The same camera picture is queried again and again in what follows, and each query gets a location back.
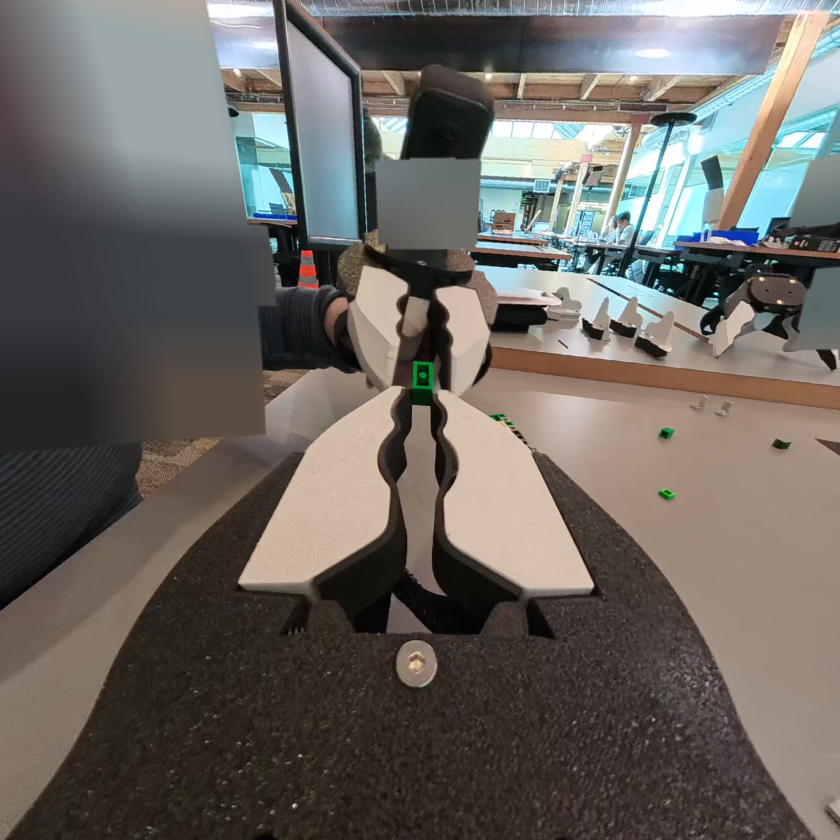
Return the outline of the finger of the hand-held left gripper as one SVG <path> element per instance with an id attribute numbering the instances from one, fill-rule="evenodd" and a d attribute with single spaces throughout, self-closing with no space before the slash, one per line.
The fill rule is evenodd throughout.
<path id="1" fill-rule="evenodd" d="M 393 385 L 402 341 L 408 284 L 392 273 L 364 266 L 348 307 L 348 332 L 362 372 L 375 389 Z"/>
<path id="2" fill-rule="evenodd" d="M 440 388 L 462 396 L 484 377 L 491 362 L 490 329 L 475 290 L 435 290 L 435 336 Z"/>

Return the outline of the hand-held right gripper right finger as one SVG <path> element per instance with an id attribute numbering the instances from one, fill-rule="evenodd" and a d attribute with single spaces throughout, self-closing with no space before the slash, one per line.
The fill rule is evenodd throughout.
<path id="1" fill-rule="evenodd" d="M 453 599 L 591 595 L 595 588 L 534 453 L 448 392 L 433 404 L 433 569 Z"/>

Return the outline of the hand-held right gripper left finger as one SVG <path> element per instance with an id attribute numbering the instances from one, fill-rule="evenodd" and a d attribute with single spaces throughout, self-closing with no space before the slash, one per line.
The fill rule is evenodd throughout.
<path id="1" fill-rule="evenodd" d="M 351 583 L 400 517 L 386 447 L 401 450 L 408 390 L 389 387 L 336 421 L 304 453 L 238 578 L 247 592 L 378 599 L 388 583 Z"/>

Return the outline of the green toy brick assembly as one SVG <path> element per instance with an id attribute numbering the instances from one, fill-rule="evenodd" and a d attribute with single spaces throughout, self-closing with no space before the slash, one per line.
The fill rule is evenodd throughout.
<path id="1" fill-rule="evenodd" d="M 512 420 L 510 420 L 508 415 L 506 415 L 504 413 L 495 413 L 495 414 L 491 414 L 489 416 L 494 421 L 496 421 L 496 422 L 502 424 L 504 427 L 506 427 L 523 445 L 526 446 L 526 448 L 529 451 L 531 451 L 532 453 L 535 453 L 537 451 L 537 449 L 535 447 L 530 445 L 529 441 L 524 437 L 522 432 L 518 430 L 517 426 L 512 422 Z"/>

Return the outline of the person's left forearm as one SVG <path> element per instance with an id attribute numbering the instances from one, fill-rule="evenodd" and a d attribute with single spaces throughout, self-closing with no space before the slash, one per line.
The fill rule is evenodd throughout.
<path id="1" fill-rule="evenodd" d="M 262 369 L 352 371 L 324 331 L 325 312 L 336 297 L 341 295 L 331 287 L 278 287 L 275 302 L 258 309 Z"/>

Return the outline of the grey desk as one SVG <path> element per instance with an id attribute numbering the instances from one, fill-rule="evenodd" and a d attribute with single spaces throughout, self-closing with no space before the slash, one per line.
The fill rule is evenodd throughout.
<path id="1" fill-rule="evenodd" d="M 301 458 L 161 583 L 7 838 L 813 838 L 677 594 L 547 457 L 595 594 L 425 637 L 421 689 L 404 637 L 236 589 Z"/>

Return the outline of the person's left hand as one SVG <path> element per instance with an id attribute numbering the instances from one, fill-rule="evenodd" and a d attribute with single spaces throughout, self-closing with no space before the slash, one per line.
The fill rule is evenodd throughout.
<path id="1" fill-rule="evenodd" d="M 349 332 L 349 301 L 346 297 L 331 300 L 325 311 L 324 331 L 343 363 L 355 368 L 357 359 Z"/>

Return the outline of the spare white finger part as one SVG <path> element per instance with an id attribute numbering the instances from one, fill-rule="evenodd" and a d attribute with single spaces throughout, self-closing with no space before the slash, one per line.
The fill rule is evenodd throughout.
<path id="1" fill-rule="evenodd" d="M 603 298 L 593 318 L 581 318 L 581 330 L 590 340 L 607 342 L 611 340 L 611 316 L 609 296 Z"/>
<path id="2" fill-rule="evenodd" d="M 670 335 L 675 326 L 676 314 L 667 311 L 659 320 L 645 325 L 636 336 L 634 347 L 648 357 L 661 361 L 671 351 Z"/>
<path id="3" fill-rule="evenodd" d="M 643 324 L 643 317 L 638 309 L 638 298 L 630 297 L 618 318 L 611 318 L 610 330 L 624 338 L 635 340 Z"/>

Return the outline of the black framed monitor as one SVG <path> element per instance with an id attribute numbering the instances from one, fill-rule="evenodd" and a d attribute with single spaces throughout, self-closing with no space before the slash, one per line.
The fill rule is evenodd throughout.
<path id="1" fill-rule="evenodd" d="M 361 69 L 299 2 L 272 5 L 301 246 L 345 249 L 366 230 Z"/>

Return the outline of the grey table with wooden edge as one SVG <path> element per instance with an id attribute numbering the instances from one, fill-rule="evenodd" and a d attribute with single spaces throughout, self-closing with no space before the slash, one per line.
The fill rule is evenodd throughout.
<path id="1" fill-rule="evenodd" d="M 483 270 L 500 295 L 567 288 L 570 297 L 581 303 L 583 319 L 593 317 L 604 298 L 614 319 L 630 298 L 637 299 L 645 322 L 675 314 L 670 351 L 660 360 L 637 348 L 634 339 L 612 333 L 608 341 L 595 341 L 583 333 L 581 319 L 563 319 L 531 326 L 527 332 L 495 332 L 492 364 L 498 369 L 768 403 L 839 407 L 838 371 L 829 371 L 813 352 L 784 352 L 782 340 L 766 332 L 751 332 L 715 358 L 699 333 L 704 311 L 662 292 L 623 278 L 495 266 Z"/>

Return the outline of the person's torso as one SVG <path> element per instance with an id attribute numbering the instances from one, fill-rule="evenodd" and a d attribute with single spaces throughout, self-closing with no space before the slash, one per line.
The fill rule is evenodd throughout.
<path id="1" fill-rule="evenodd" d="M 141 501 L 142 444 L 1 456 L 1 607 Z"/>

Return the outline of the black pole stand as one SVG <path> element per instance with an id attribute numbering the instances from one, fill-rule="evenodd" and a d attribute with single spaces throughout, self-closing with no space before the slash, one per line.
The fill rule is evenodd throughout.
<path id="1" fill-rule="evenodd" d="M 650 122 L 657 128 L 664 128 L 665 129 L 665 136 L 662 139 L 662 143 L 660 144 L 658 157 L 654 166 L 653 173 L 650 176 L 649 182 L 647 184 L 647 190 L 644 196 L 644 202 L 641 207 L 640 213 L 637 219 L 637 226 L 634 231 L 633 237 L 631 239 L 631 243 L 627 248 L 625 256 L 623 258 L 623 267 L 622 267 L 622 274 L 623 276 L 626 274 L 627 268 L 634 262 L 635 259 L 635 250 L 636 246 L 638 245 L 638 240 L 642 232 L 644 231 L 644 221 L 647 215 L 648 206 L 651 200 L 651 197 L 654 193 L 656 180 L 658 178 L 658 173 L 661 169 L 661 165 L 663 163 L 665 153 L 667 151 L 670 137 L 675 128 L 685 127 L 693 124 L 697 120 L 697 116 L 693 112 L 686 112 L 686 111 L 679 111 L 679 112 L 662 112 L 655 115 L 651 118 Z"/>

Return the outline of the idle black gripper device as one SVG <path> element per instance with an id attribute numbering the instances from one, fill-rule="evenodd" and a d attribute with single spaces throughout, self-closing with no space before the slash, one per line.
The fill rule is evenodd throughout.
<path id="1" fill-rule="evenodd" d="M 700 321 L 714 358 L 758 333 L 780 340 L 781 353 L 814 353 L 829 371 L 837 371 L 838 268 L 816 270 L 810 286 L 775 269 L 750 269 Z"/>

